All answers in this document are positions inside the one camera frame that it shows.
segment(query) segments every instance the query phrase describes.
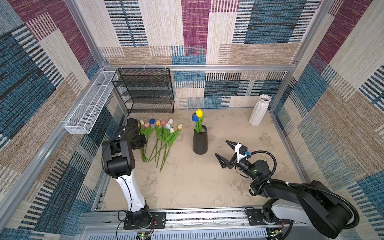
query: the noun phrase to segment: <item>white wire basket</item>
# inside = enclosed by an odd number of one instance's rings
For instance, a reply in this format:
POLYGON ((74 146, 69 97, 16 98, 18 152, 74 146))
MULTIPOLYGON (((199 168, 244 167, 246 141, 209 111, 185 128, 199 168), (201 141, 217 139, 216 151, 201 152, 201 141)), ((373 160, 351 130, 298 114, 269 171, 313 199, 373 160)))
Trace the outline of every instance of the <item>white wire basket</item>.
POLYGON ((113 78, 116 78, 117 81, 114 71, 103 71, 99 74, 65 124, 65 129, 70 134, 89 134, 91 132, 113 89, 113 78))

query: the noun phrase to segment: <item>dark gray vase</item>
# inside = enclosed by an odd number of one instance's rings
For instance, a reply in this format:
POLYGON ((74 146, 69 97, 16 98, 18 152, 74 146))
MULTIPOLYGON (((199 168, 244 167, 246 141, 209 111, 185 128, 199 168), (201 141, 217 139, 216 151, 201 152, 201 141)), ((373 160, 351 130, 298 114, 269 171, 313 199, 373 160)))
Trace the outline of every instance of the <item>dark gray vase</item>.
POLYGON ((208 130, 202 126, 200 133, 194 130, 193 133, 193 151, 197 154, 204 154, 208 151, 208 130))

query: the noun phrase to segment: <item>tulip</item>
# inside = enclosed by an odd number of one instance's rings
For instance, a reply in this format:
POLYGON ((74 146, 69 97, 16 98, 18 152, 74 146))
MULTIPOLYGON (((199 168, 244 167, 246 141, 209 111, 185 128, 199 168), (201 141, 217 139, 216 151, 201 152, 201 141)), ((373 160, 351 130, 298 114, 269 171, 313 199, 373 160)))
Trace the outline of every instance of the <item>tulip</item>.
POLYGON ((197 117, 196 113, 192 114, 192 121, 197 122, 199 118, 197 117))
POLYGON ((203 116, 203 112, 201 111, 200 108, 196 110, 196 116, 199 118, 203 116))

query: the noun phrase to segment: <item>yellow tulip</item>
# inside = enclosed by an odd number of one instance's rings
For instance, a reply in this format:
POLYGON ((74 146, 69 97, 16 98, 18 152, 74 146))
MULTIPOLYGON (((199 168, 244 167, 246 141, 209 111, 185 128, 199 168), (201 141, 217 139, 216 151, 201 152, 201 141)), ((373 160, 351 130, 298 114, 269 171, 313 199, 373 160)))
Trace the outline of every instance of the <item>yellow tulip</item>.
POLYGON ((198 118, 200 118, 200 117, 203 116, 203 112, 201 111, 200 108, 196 110, 196 116, 197 116, 198 118))

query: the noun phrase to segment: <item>black mesh rack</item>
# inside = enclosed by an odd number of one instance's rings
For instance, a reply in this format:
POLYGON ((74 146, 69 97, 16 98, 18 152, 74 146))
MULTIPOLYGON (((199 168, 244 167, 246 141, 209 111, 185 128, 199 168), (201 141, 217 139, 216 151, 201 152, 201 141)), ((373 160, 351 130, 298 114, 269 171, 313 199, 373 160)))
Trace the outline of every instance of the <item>black mesh rack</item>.
POLYGON ((168 68, 118 68, 112 83, 129 113, 173 113, 173 95, 168 68))

